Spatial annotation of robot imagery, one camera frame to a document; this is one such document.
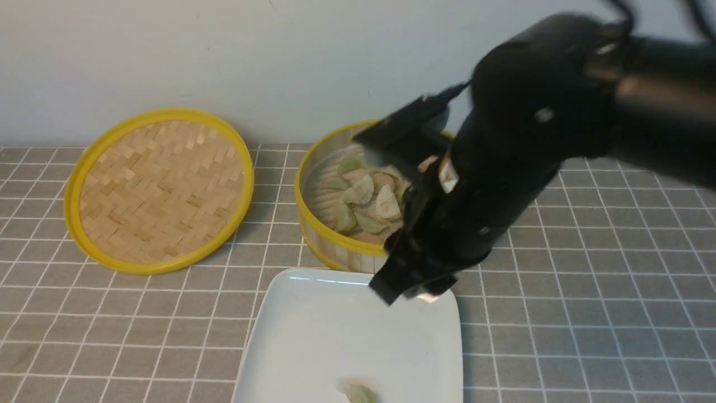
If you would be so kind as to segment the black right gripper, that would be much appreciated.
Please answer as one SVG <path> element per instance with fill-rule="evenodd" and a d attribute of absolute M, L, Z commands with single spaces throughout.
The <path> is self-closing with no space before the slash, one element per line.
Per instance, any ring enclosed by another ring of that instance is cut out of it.
<path fill-rule="evenodd" d="M 563 161 L 601 156 L 614 130 L 612 86 L 588 71 L 628 43 L 631 21 L 548 16 L 489 51 L 470 80 L 473 107 L 427 169 L 369 288 L 391 306 L 432 303 L 483 260 Z"/>

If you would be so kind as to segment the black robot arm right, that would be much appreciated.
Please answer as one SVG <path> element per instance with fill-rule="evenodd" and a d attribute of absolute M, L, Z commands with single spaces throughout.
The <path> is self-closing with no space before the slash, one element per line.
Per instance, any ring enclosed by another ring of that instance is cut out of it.
<path fill-rule="evenodd" d="M 408 178 L 402 226 L 369 283 L 386 304 L 438 297 L 493 246 L 571 158 L 609 157 L 714 190 L 714 30 L 705 44 L 635 36 L 621 20 L 575 13 L 499 44 L 472 76 L 422 95 L 355 135 Z"/>

